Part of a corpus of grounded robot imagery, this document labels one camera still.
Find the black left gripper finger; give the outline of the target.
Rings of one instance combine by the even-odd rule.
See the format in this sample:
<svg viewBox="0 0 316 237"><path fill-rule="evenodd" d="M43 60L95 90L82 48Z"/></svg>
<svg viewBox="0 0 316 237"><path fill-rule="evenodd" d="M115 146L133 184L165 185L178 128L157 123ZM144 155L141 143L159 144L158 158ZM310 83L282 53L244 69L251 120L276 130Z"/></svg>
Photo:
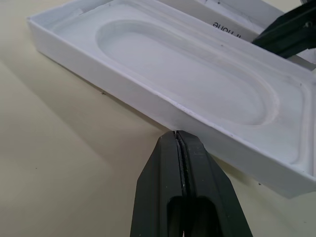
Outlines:
<svg viewBox="0 0 316 237"><path fill-rule="evenodd" d="M137 180L130 237L182 237L179 155L174 132L159 137Z"/></svg>
<svg viewBox="0 0 316 237"><path fill-rule="evenodd" d="M252 44L282 58L316 48L316 8L296 8L280 16Z"/></svg>
<svg viewBox="0 0 316 237"><path fill-rule="evenodd" d="M200 139L185 131L176 137L186 181L185 237L253 237L228 176Z"/></svg>

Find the white phone box base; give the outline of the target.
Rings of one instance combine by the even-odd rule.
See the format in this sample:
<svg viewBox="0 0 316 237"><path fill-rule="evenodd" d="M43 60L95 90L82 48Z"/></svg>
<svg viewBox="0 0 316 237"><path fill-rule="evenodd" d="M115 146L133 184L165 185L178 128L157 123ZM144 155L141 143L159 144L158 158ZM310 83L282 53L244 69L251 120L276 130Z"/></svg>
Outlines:
<svg viewBox="0 0 316 237"><path fill-rule="evenodd" d="M74 0L27 19L36 49L293 198L316 191L316 77L156 0Z"/></svg>

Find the white printed phone box lid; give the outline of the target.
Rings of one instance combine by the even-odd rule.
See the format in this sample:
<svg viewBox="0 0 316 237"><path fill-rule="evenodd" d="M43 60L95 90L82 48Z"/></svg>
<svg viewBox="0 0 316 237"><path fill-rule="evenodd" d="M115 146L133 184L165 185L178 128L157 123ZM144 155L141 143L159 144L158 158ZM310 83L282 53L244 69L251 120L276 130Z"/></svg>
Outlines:
<svg viewBox="0 0 316 237"><path fill-rule="evenodd" d="M205 22L248 42L253 41L283 11L263 0L193 0L206 10Z"/></svg>

